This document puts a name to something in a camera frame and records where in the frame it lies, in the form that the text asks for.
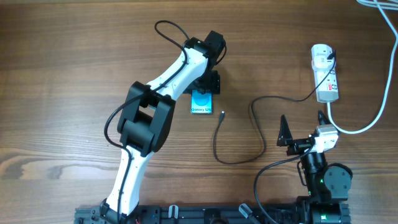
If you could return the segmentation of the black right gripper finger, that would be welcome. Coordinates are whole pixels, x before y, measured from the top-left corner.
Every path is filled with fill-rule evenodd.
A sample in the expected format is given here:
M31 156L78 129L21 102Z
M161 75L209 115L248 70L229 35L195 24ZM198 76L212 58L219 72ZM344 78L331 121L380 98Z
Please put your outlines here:
M318 110L318 122L319 125L326 125L326 124L331 124L330 120L325 116L322 110Z
M280 117L280 130L277 139L277 146L289 146L293 144L293 137L290 132L289 124L287 122L287 118L283 114Z

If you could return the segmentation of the blue screen Galaxy smartphone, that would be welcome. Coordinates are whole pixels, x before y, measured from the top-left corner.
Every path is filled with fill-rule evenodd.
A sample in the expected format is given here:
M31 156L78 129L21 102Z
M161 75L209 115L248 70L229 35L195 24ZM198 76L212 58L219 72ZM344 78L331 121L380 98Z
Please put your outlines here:
M201 94L199 91L193 90L190 112L192 114L212 114L212 99L213 95L211 93Z

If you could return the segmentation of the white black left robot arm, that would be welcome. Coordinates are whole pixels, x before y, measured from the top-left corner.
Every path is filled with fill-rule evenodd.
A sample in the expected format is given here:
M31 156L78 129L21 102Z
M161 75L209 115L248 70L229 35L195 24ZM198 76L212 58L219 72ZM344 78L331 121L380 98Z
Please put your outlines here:
M159 77L146 84L134 82L120 114L121 163L111 194L100 206L109 223L130 223L139 204L139 191L149 159L164 145L175 104L182 94L220 93L220 75L214 66L225 55L223 35L211 31L205 40L195 37L181 46L179 58Z

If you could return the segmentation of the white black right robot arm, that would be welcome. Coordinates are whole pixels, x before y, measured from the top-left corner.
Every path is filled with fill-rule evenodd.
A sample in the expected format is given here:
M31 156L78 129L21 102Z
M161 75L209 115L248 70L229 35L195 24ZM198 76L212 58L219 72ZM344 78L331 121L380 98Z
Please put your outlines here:
M277 145L287 147L288 156L299 156L300 181L308 190L307 197L297 197L292 218L295 223L351 223L348 192L353 172L340 163L329 164L325 153L335 148L338 130L318 112L319 125L307 138L294 139L287 118L280 117Z

